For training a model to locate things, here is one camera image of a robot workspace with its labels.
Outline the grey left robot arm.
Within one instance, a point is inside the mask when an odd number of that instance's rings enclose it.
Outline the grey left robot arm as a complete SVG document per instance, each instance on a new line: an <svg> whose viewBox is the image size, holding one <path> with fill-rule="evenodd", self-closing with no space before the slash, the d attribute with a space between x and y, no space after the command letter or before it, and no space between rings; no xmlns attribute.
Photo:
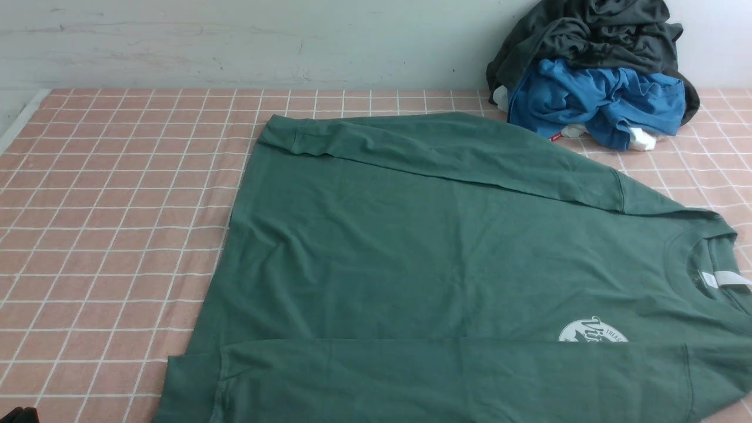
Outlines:
<svg viewBox="0 0 752 423"><path fill-rule="evenodd" d="M0 423L40 423L34 407L15 407L0 419Z"/></svg>

